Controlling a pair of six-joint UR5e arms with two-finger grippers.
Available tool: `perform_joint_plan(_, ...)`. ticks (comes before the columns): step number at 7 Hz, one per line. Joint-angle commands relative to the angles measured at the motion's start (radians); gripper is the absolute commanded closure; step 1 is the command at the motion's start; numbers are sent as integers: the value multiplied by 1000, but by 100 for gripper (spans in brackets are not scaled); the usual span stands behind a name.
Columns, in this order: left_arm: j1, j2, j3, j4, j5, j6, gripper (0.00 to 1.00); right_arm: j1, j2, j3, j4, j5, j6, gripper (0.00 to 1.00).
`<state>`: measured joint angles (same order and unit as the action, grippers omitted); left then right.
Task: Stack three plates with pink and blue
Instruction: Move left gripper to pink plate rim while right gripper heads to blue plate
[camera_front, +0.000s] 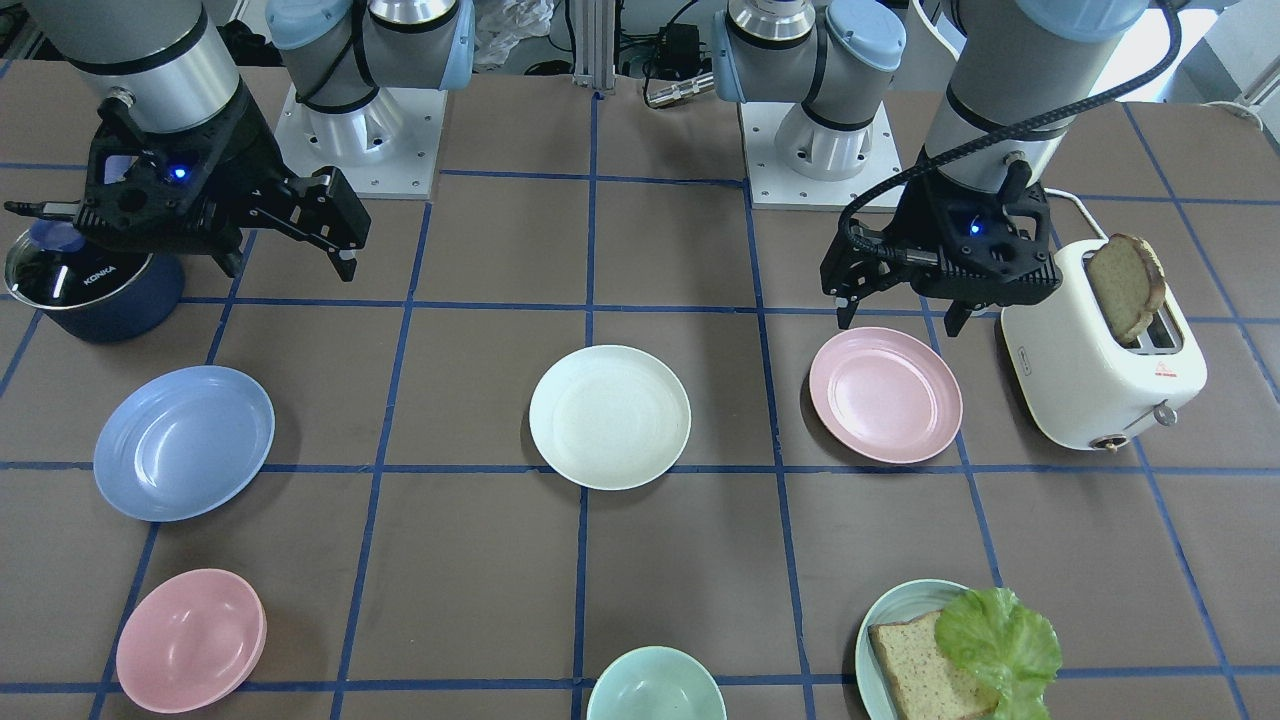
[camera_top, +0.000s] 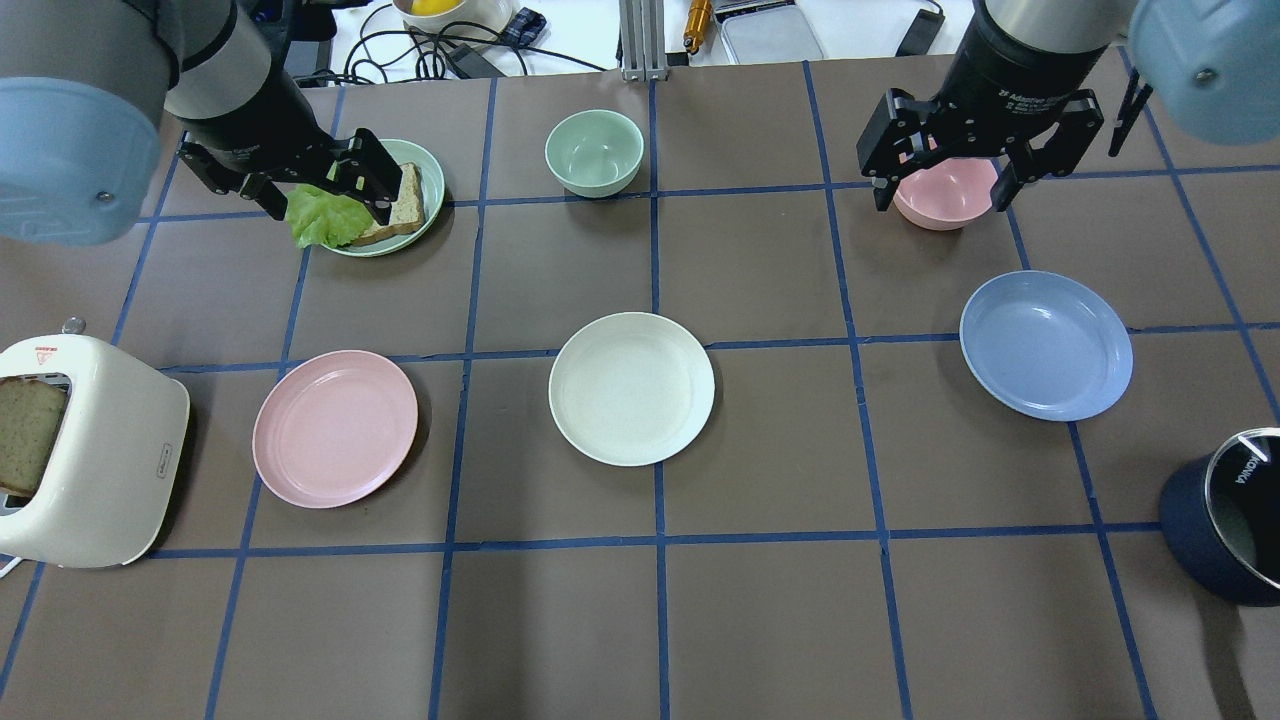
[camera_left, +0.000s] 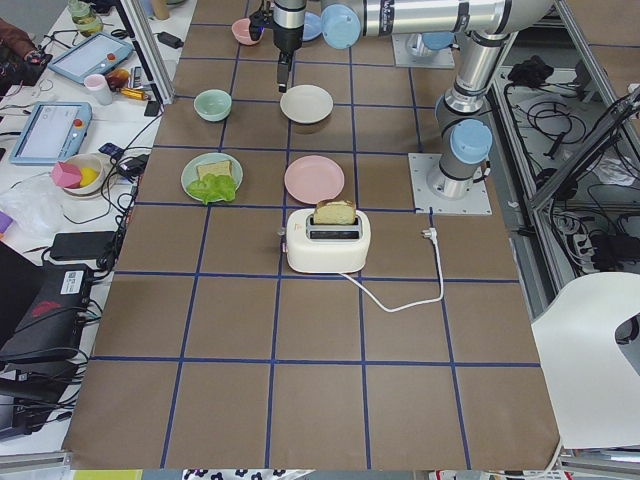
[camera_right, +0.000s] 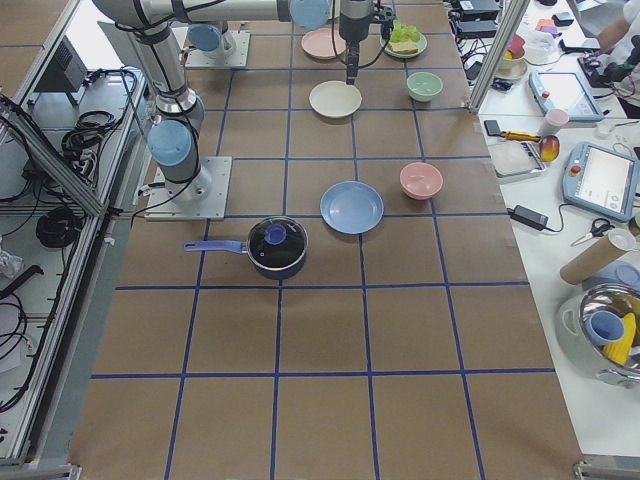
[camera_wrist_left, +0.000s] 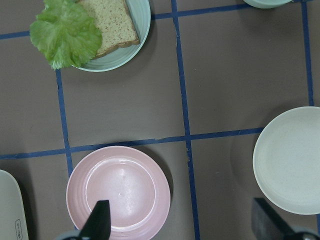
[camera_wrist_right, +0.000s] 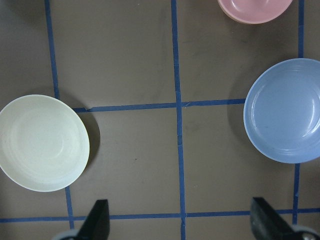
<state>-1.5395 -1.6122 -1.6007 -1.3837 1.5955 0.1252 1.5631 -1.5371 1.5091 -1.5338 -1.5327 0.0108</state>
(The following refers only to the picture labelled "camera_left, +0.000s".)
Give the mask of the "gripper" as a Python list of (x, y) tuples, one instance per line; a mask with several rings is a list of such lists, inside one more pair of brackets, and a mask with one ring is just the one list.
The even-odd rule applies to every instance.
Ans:
[(277, 63), (277, 85), (280, 93), (288, 89), (290, 54), (302, 45), (305, 0), (275, 0), (273, 7), (274, 43), (281, 51)]

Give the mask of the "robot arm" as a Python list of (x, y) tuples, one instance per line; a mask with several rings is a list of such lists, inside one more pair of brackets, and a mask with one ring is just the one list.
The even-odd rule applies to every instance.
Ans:
[(465, 33), (469, 40), (453, 86), (440, 98), (436, 118), (444, 152), (426, 181), (436, 195), (463, 198), (493, 137), (477, 114), (484, 105), (511, 39), (539, 21), (548, 1), (324, 1), (321, 33), (335, 49), (347, 49), (362, 37), (393, 34)]

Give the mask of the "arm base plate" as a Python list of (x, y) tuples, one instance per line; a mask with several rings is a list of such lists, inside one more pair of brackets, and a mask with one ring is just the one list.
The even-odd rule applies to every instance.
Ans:
[(392, 36), (395, 65), (408, 68), (448, 69), (455, 67), (452, 32), (397, 34)]
[(441, 154), (410, 153), (409, 173), (417, 213), (449, 216), (492, 214), (483, 172), (478, 167), (467, 180), (453, 180), (440, 169)]

